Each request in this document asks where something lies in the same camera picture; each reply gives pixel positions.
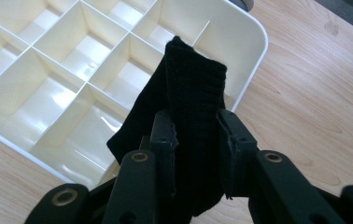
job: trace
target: metal bolt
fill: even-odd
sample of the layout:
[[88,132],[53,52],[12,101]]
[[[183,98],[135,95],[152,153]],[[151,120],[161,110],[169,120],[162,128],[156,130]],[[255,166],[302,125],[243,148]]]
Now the metal bolt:
[[282,162],[282,158],[272,152],[264,154],[264,158],[268,161],[271,161],[271,162]]
[[73,202],[78,197],[78,192],[75,189],[63,189],[56,193],[51,202],[56,206],[64,206]]
[[148,154],[144,152],[137,152],[131,156],[133,161],[146,161],[148,159]]

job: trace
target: black cloth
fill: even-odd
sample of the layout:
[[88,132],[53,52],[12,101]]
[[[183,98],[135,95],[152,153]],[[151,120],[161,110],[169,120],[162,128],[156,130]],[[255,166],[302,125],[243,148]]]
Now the black cloth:
[[226,66],[207,59],[178,36],[107,146],[121,163],[150,135],[155,114],[168,108],[176,125],[176,196],[159,201],[159,223],[189,223],[219,202],[217,112],[224,108]]

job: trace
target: wood grain surface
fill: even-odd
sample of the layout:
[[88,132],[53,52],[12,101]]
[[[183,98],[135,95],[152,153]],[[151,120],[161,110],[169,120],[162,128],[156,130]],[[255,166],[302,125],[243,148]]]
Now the wood grain surface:
[[[256,0],[269,49],[236,110],[258,140],[333,194],[353,184],[353,26],[314,0]],[[0,143],[0,223],[23,223],[62,184]],[[247,199],[223,199],[192,223],[250,223]]]

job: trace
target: fabric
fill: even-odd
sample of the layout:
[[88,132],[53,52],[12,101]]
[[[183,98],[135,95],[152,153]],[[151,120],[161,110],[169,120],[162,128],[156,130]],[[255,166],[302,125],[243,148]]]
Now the fabric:
[[121,163],[150,135],[155,114],[170,110],[176,125],[176,196],[159,201],[159,223],[189,223],[223,195],[218,168],[217,113],[224,108],[226,66],[207,59],[178,36],[107,146]]

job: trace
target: storage tray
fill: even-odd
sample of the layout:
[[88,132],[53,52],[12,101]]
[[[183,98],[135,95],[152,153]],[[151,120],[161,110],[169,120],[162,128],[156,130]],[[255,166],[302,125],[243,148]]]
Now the storage tray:
[[228,67],[234,111],[268,41],[228,1],[0,0],[0,141],[96,187],[117,170],[106,141],[174,35]]

